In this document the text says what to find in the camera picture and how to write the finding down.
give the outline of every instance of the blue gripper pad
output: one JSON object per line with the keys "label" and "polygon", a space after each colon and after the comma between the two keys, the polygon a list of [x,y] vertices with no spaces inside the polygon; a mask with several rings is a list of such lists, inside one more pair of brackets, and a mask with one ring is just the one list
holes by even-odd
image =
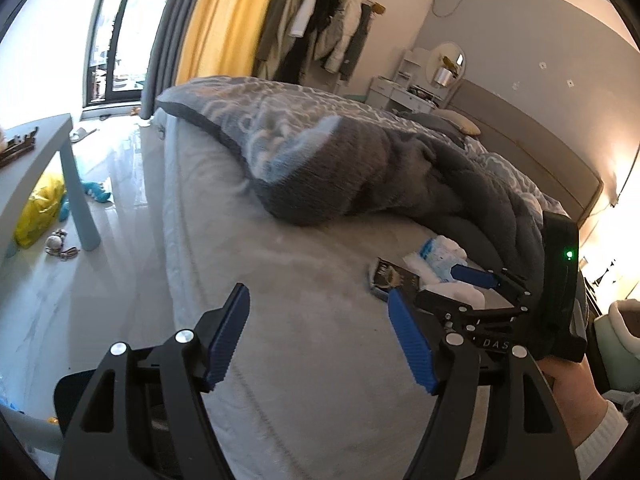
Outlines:
{"label": "blue gripper pad", "polygon": [[226,312],[225,318],[209,346],[207,384],[210,388],[225,380],[226,371],[231,364],[231,358],[236,351],[242,330],[244,330],[244,325],[249,317],[249,306],[249,289],[243,286],[238,297]]}
{"label": "blue gripper pad", "polygon": [[422,336],[398,290],[391,291],[387,305],[391,325],[396,331],[404,357],[414,374],[415,382],[424,386],[431,395],[434,395],[438,389],[438,380],[433,373],[431,348],[427,340]]}
{"label": "blue gripper pad", "polygon": [[451,277],[459,282],[469,283],[482,288],[495,288],[498,286],[498,280],[492,273],[472,269],[464,265],[451,267]]}

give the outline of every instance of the sliding glass door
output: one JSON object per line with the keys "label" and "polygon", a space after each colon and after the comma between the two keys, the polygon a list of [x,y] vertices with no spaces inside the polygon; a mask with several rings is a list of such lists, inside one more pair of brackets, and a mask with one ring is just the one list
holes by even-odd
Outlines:
{"label": "sliding glass door", "polygon": [[167,0],[98,0],[85,106],[139,101]]}

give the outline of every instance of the yellow curtain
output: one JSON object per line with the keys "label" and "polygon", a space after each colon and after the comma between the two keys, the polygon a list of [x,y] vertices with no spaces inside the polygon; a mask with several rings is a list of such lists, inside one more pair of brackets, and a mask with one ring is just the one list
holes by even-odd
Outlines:
{"label": "yellow curtain", "polygon": [[198,0],[176,84],[208,75],[251,75],[270,0]]}

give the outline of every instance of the gray wall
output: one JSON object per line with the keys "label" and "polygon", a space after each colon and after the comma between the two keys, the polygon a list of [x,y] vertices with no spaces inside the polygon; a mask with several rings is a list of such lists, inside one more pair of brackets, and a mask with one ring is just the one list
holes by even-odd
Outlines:
{"label": "gray wall", "polygon": [[[458,1],[435,0],[433,10]],[[415,46],[457,43],[466,79],[555,133],[615,195],[640,140],[640,54],[564,0],[464,0],[448,18],[433,10]]]}

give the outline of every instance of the knit sweater cuff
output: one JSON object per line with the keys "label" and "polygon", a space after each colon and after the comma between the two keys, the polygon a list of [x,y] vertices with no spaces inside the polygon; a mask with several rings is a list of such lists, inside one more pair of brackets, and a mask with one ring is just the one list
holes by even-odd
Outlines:
{"label": "knit sweater cuff", "polygon": [[615,405],[609,400],[607,402],[609,403],[607,415],[591,436],[575,450],[582,480],[587,480],[599,468],[625,433],[628,425],[626,418]]}

